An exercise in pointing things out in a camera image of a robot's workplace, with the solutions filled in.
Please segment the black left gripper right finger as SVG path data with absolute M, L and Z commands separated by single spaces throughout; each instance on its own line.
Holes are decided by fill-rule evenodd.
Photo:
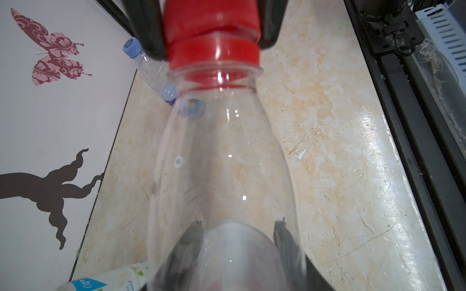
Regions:
M 333 290 L 311 260 L 302 252 L 286 228 L 284 219 L 275 222 L 273 240 L 279 251 L 280 261 L 291 291 Z

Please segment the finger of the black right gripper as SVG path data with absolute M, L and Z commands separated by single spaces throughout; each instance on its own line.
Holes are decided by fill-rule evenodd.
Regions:
M 124 0 L 132 31 L 143 50 L 158 61 L 167 61 L 168 52 L 159 0 Z
M 261 50 L 272 48 L 280 35 L 288 0 L 257 0 L 261 37 L 258 46 Z

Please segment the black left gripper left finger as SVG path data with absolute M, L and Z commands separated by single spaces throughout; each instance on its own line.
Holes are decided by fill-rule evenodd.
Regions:
M 166 261 L 141 291 L 185 291 L 203 244 L 202 222 L 193 222 L 175 244 Z

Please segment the blue bottle cap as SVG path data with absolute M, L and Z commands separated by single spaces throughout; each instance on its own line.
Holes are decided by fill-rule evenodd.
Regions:
M 136 37 L 129 39 L 123 46 L 123 52 L 130 57 L 130 59 L 136 58 L 142 51 L 141 44 Z

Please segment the red bottle cap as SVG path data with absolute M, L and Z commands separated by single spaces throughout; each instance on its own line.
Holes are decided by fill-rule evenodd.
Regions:
M 256 1 L 166 1 L 163 28 L 172 70 L 200 63 L 260 64 Z

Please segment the white bottle cap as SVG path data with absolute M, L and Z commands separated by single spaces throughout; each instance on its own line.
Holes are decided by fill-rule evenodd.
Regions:
M 184 158 L 182 156 L 177 156 L 174 161 L 174 167 L 179 169 L 184 165 Z

